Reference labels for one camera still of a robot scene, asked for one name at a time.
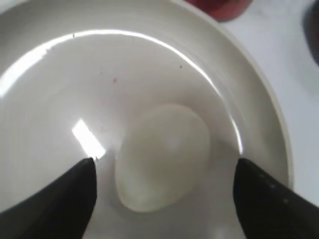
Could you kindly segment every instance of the black object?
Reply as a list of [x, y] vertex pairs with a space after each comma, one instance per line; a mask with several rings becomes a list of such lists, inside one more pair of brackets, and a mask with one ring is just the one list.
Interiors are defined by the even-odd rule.
[[0, 214], [0, 239], [80, 239], [97, 198], [93, 159]]
[[308, 10], [305, 20], [304, 29], [309, 50], [314, 60], [319, 64], [319, 1]]
[[247, 159], [238, 161], [233, 196], [247, 239], [319, 239], [319, 209]]

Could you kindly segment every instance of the peeled egg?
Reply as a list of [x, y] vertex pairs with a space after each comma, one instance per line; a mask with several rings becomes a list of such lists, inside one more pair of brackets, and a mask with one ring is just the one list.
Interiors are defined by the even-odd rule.
[[175, 203], [203, 178], [209, 152], [208, 127], [190, 108], [151, 110], [128, 130], [116, 160], [121, 202], [141, 213]]

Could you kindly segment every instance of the white bowl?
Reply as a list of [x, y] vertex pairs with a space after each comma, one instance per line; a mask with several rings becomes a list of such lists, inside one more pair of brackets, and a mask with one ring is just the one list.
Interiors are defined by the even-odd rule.
[[[0, 32], [0, 210], [104, 151], [84, 238], [244, 238], [232, 199], [239, 157], [292, 186], [271, 89], [230, 34], [192, 6], [33, 0], [3, 13]], [[176, 204], [136, 214], [117, 198], [114, 160], [130, 122], [166, 103], [192, 108], [210, 128], [209, 173]], [[85, 130], [96, 151], [82, 148]]]

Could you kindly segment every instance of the white egg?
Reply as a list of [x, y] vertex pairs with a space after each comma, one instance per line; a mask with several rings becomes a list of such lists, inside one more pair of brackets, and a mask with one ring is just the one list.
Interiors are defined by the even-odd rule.
[[151, 110], [128, 131], [116, 160], [120, 200], [135, 212], [175, 203], [205, 175], [209, 148], [208, 127], [190, 108]]

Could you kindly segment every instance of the red object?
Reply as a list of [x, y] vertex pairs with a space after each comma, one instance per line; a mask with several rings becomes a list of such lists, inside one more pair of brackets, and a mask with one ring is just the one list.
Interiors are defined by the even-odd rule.
[[242, 14], [253, 0], [186, 0], [217, 21], [228, 21]]

